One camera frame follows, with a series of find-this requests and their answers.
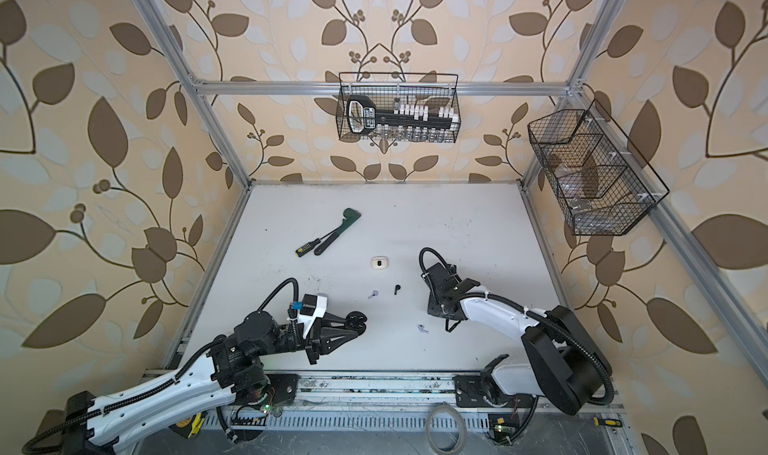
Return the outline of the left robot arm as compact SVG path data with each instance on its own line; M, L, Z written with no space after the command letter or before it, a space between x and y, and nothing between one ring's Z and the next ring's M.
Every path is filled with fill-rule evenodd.
M303 352L316 364L365 332L363 313L336 316L327 310L327 296L300 295L294 278L280 285L292 289L286 323L260 305L231 334L216 336L171 372L110 395L80 392L68 399L62 422L32 437L23 453L117 454L176 422L269 389L265 356Z

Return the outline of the black tool in basket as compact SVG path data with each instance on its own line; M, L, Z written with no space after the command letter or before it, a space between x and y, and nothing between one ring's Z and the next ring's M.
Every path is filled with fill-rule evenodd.
M453 106L433 107L398 97L374 102L365 95L352 95L343 102L340 115L348 130L358 135L392 131L447 134L457 133L461 126L460 114Z

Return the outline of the white tape roll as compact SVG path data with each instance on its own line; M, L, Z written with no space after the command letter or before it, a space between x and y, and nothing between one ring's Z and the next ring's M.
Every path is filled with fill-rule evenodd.
M452 406L442 403L433 407L424 422L427 445L433 454L461 454L468 442L468 427L463 416ZM453 444L441 444L439 435L451 435Z

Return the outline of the cream earbud charging case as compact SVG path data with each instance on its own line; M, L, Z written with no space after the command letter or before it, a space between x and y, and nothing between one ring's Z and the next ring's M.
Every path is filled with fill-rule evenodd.
M386 270L389 267L389 259L385 256L377 256L371 259L373 270Z

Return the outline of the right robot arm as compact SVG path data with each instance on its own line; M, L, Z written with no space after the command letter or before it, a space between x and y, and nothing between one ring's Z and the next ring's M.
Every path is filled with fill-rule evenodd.
M457 267L430 247L420 250L418 263L429 291L427 314L444 320L447 333L464 322L483 324L518 341L527 356L525 363L513 363L509 355L498 355L478 375L460 376L469 387L457 387L458 393L495 408L509 406L517 396L543 397L566 415L614 401L613 369L573 311L562 305L534 309L494 294L461 278Z

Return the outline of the small yellow screwdriver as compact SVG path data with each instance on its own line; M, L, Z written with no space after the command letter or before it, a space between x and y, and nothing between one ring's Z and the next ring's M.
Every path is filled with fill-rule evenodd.
M622 428L623 422L616 418L594 417L593 422L596 426L607 426L612 428Z

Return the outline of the green pipe wrench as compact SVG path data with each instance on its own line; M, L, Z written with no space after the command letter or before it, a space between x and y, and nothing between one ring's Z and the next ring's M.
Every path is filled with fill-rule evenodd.
M361 213L352 208L343 211L341 224L321 239L320 244L313 250L315 256L322 255L339 236L361 218Z

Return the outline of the black yellow screwdriver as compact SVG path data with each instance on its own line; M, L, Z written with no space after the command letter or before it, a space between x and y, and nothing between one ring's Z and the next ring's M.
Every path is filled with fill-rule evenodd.
M321 238L316 238L310 242L305 243L304 245L300 246L296 251L295 254L301 258L305 256L306 254L312 252L320 243L322 242Z

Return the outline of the yellow tape measure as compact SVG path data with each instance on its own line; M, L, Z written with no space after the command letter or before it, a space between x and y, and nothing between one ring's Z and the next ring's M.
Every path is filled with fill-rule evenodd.
M201 430L205 421L205 413L198 413L174 425L177 432L186 439L194 438Z

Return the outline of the black round charging case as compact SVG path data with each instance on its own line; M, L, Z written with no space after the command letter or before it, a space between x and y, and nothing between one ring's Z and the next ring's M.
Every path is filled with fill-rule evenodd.
M345 326L350 330L363 333L366 330L367 317L360 311L352 311L346 317Z

